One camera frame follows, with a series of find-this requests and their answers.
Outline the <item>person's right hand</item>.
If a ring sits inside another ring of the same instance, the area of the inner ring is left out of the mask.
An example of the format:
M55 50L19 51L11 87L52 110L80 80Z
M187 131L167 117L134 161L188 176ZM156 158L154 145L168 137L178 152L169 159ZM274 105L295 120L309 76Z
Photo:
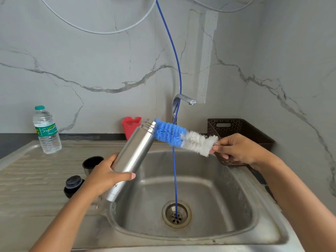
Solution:
M258 171L276 159L270 151L239 133L220 139L210 151L216 152L227 153L233 161L248 164Z

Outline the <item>person's left hand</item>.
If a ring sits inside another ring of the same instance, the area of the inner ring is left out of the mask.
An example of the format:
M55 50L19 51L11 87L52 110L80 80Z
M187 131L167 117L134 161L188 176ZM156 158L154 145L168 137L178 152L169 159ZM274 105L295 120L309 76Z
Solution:
M113 170L113 166L118 155L119 153L114 153L93 169L80 188L82 194L95 199L113 186L117 185L119 187L121 181L112 181L112 173L116 172Z

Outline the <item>stainless steel flask bottle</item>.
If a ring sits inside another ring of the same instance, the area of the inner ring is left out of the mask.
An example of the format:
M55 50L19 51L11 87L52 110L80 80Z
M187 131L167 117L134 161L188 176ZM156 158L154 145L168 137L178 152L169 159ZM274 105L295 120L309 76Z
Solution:
M137 171L155 140L155 127L156 122L147 119L136 128L113 162L114 172L135 173Z

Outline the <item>blue and white bottle brush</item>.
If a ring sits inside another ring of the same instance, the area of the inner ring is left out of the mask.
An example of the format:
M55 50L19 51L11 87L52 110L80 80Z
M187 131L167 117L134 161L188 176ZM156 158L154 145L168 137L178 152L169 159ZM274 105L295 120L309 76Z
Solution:
M186 128L160 119L155 119L155 123L154 133L158 141L165 142L172 147L196 152L205 157L208 157L213 146L219 140L216 135L202 135L196 131L189 131Z

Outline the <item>person's left forearm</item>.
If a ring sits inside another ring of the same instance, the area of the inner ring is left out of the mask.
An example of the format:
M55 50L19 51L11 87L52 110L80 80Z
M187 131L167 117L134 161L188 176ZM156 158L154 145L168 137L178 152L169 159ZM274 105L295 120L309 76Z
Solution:
M81 222L96 197L92 188L81 187L28 252L70 252Z

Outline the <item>person's right forearm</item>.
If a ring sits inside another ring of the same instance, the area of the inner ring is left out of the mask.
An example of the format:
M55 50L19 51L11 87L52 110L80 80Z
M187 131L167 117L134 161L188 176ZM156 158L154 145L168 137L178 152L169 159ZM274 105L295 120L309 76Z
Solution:
M279 157L252 156L305 252L336 252L336 216Z

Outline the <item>brown perforated plastic basket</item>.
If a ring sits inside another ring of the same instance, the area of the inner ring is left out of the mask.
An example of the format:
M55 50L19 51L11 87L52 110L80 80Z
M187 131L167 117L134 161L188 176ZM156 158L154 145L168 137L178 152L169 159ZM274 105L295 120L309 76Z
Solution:
M209 118L207 120L207 136L217 136L219 139L239 133L263 148L271 151L275 141L241 118Z

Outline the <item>steel cup with black lining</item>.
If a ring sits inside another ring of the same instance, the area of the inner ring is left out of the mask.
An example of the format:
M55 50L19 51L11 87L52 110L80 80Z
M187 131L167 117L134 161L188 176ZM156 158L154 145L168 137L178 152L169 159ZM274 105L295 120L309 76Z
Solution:
M82 168L86 176L89 176L92 170L104 160L102 156L92 156L82 163Z

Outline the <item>stainless steel sink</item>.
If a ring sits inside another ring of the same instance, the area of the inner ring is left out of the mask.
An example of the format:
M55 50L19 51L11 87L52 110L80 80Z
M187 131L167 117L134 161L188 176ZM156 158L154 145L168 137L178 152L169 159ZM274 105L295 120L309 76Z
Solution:
M0 252L27 252L68 201L67 178L82 162L119 152L122 141L62 142L46 155L32 141L0 160ZM174 199L172 150L154 143L117 203L96 199L73 252L305 252L275 201L246 167L175 150L178 199L191 208L182 229L166 225Z

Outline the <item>red plastic holder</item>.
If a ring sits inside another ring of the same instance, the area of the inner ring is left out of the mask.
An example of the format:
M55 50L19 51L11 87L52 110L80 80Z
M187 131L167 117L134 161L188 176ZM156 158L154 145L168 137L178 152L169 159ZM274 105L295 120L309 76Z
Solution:
M122 121L122 126L124 129L124 133L126 136L126 140L129 140L132 136L133 132L136 130L137 127L141 125L142 118L141 117L125 117Z

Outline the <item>black flask stopper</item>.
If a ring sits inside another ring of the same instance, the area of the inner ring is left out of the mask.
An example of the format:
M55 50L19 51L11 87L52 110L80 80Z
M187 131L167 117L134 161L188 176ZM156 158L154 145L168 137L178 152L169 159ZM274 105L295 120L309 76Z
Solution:
M70 199L76 191L82 186L84 183L84 179L81 178L79 175L74 175L69 177L65 182L65 187L63 189L63 192L65 196Z

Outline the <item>round steel drain strainer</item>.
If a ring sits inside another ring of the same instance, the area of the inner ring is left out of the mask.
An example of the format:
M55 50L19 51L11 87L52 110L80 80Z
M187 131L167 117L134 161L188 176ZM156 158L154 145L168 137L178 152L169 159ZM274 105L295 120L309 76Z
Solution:
M182 229L191 222L191 208L182 200L177 203L174 200L168 201L162 208L162 219L169 227Z

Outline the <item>chrome faucet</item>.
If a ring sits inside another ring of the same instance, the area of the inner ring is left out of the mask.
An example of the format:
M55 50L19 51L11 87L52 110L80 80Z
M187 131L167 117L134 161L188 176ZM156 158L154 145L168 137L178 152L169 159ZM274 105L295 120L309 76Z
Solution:
M177 115L178 115L178 111L179 111L179 106L180 106L180 102L185 101L186 103L188 103L189 105L195 105L197 102L196 100L187 97L183 94L177 94L172 102L172 121L173 124L177 124Z

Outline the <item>clear plastic water bottle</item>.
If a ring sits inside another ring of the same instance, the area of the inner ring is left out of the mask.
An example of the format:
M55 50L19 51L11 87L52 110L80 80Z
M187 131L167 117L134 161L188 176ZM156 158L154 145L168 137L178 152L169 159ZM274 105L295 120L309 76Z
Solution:
M45 154L53 154L62 149L60 136L53 116L44 106L35 106L33 124L41 148Z

